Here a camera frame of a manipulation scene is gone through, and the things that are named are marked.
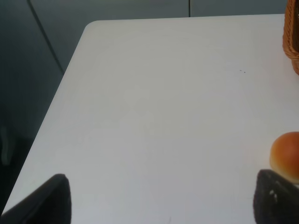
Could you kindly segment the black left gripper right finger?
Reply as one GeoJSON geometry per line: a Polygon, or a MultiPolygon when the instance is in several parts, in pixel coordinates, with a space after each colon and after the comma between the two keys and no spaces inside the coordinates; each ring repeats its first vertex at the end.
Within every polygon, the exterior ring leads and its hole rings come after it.
{"type": "Polygon", "coordinates": [[[297,224],[299,222],[299,189],[269,169],[257,174],[253,198],[257,224],[297,224]]]}

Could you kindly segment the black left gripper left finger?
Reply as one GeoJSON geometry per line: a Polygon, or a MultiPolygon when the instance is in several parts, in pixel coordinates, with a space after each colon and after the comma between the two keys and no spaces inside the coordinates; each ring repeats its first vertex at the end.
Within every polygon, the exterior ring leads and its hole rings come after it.
{"type": "Polygon", "coordinates": [[[70,224],[71,189],[64,174],[55,174],[1,215],[2,224],[70,224]]]}

